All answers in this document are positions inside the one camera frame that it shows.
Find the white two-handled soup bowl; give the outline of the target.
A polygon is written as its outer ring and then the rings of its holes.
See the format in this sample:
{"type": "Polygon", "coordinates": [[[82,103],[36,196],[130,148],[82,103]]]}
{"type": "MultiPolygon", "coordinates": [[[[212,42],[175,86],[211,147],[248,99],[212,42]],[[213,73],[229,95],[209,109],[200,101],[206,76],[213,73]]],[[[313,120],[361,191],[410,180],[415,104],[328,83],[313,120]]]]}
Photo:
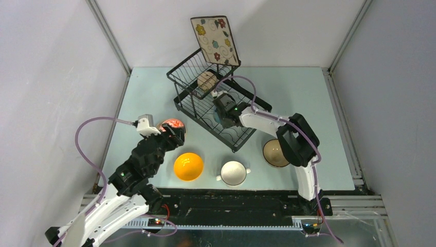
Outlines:
{"type": "Polygon", "coordinates": [[[220,174],[215,179],[223,182],[228,187],[238,187],[245,182],[249,173],[251,173],[251,169],[245,167],[242,163],[229,161],[221,167],[220,174]]]}

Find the orange patterned white bowl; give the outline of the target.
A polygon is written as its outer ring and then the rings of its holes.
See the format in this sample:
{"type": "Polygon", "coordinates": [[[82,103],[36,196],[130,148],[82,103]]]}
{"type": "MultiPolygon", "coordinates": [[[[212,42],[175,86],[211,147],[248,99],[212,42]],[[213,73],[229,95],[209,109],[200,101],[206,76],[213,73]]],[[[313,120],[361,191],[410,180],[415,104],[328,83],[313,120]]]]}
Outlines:
{"type": "Polygon", "coordinates": [[[167,124],[169,127],[183,129],[184,137],[186,137],[186,135],[187,135],[186,126],[184,125],[184,123],[181,120],[176,119],[176,118],[171,118],[171,119],[167,119],[167,120],[164,120],[163,122],[161,122],[160,125],[158,126],[158,128],[160,131],[165,132],[165,129],[162,126],[163,124],[167,124]]]}

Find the blue floral mug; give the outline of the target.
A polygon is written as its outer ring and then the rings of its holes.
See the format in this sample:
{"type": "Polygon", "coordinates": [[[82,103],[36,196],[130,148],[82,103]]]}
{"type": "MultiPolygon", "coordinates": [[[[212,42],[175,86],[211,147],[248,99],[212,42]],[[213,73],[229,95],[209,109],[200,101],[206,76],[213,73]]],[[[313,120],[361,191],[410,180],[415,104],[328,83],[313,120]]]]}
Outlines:
{"type": "Polygon", "coordinates": [[[217,109],[214,110],[213,119],[215,120],[216,123],[222,125],[223,120],[221,114],[217,111],[217,109]]]}

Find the tan bowl with dark rim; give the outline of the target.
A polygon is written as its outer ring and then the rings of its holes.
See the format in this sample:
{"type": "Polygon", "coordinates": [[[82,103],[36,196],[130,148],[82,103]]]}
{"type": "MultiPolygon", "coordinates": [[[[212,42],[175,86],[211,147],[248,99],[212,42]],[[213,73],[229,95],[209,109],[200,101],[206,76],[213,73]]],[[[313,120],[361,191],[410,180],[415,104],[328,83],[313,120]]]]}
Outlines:
{"type": "Polygon", "coordinates": [[[276,168],[289,165],[289,161],[284,157],[278,139],[271,139],[263,146],[263,156],[267,163],[276,168]]]}

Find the beige ceramic mug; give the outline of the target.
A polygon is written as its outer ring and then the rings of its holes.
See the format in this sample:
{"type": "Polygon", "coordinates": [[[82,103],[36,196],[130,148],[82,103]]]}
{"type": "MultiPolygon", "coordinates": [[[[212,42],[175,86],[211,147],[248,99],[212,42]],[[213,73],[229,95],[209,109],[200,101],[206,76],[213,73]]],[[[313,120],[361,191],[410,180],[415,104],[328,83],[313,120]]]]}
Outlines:
{"type": "Polygon", "coordinates": [[[216,75],[209,71],[203,72],[197,77],[197,85],[203,92],[214,88],[217,82],[216,75]]]}

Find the left electronics board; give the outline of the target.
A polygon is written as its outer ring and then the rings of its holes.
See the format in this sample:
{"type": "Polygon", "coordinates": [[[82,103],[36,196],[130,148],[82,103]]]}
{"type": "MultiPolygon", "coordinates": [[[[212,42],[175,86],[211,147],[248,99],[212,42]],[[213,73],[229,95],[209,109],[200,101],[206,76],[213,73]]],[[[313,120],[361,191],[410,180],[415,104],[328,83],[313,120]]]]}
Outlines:
{"type": "Polygon", "coordinates": [[[158,218],[149,218],[147,222],[148,227],[164,227],[165,225],[165,220],[161,220],[158,218]]]}

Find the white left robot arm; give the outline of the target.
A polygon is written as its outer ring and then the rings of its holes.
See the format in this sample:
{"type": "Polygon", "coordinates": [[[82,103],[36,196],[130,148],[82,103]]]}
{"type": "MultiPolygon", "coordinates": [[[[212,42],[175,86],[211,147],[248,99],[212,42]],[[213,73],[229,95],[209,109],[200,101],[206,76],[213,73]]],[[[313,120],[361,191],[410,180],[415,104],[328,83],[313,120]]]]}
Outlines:
{"type": "Polygon", "coordinates": [[[45,236],[53,246],[99,246],[133,219],[162,209],[162,194],[149,183],[164,162],[166,152],[184,145],[186,129],[163,124],[158,129],[147,122],[136,123],[142,140],[129,158],[109,177],[102,201],[88,205],[63,227],[50,227],[45,236]]]}

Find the electronics board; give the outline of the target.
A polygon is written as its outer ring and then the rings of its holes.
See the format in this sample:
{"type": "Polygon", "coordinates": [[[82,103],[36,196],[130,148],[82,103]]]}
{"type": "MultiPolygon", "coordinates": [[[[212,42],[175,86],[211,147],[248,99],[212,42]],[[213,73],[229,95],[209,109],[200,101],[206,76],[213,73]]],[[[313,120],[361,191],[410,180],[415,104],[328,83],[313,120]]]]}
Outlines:
{"type": "Polygon", "coordinates": [[[165,225],[165,220],[161,220],[158,218],[149,218],[147,222],[148,227],[164,227],[165,225]]]}
{"type": "Polygon", "coordinates": [[[310,237],[310,236],[319,236],[320,235],[320,230],[322,228],[323,222],[321,223],[303,223],[302,224],[302,233],[306,236],[306,237],[310,237]]]}

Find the yellow orange bowl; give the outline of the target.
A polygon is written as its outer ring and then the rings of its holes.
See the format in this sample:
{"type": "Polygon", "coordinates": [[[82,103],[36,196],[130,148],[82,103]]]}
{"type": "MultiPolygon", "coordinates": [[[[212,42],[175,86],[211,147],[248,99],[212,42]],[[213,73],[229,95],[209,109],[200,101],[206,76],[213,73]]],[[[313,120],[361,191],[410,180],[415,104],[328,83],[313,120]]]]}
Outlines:
{"type": "Polygon", "coordinates": [[[203,159],[196,153],[181,154],[174,162],[173,171],[182,181],[194,181],[201,176],[204,170],[203,159]]]}

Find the square floral ceramic plate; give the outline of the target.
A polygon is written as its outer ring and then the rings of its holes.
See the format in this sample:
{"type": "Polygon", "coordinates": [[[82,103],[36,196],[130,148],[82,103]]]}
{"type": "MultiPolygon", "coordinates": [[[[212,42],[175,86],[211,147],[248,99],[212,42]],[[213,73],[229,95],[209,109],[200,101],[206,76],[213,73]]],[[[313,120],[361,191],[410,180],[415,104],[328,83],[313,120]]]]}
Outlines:
{"type": "Polygon", "coordinates": [[[227,16],[197,16],[190,21],[206,62],[241,65],[227,16]]]}

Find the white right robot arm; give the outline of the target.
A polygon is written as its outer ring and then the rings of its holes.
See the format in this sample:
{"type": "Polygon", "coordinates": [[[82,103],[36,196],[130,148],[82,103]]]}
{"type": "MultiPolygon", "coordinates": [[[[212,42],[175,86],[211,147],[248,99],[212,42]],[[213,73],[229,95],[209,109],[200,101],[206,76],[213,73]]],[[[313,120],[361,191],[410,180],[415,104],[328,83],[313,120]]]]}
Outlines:
{"type": "Polygon", "coordinates": [[[305,215],[324,215],[316,165],[321,161],[319,139],[301,114],[273,115],[253,103],[237,104],[227,91],[212,92],[213,104],[224,128],[245,127],[275,137],[286,161],[297,175],[299,208],[305,215]]]}

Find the right electronics board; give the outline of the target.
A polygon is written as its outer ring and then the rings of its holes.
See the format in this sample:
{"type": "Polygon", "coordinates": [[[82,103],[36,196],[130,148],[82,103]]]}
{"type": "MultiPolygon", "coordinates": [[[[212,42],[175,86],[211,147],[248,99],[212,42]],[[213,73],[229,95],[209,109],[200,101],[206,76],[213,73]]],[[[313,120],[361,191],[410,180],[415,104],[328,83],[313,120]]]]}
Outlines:
{"type": "Polygon", "coordinates": [[[303,223],[302,224],[302,233],[306,236],[306,237],[310,237],[310,236],[319,236],[320,235],[320,230],[322,228],[323,222],[321,223],[303,223]]]}

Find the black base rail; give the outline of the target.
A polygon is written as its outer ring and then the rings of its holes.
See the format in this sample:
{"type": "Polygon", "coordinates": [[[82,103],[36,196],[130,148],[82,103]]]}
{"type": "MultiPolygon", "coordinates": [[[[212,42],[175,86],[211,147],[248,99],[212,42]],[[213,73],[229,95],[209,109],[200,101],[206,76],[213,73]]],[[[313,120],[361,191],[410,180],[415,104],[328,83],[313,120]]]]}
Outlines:
{"type": "Polygon", "coordinates": [[[294,226],[294,217],[332,216],[324,195],[307,202],[295,190],[159,188],[162,199],[148,212],[177,226],[294,226]]]}

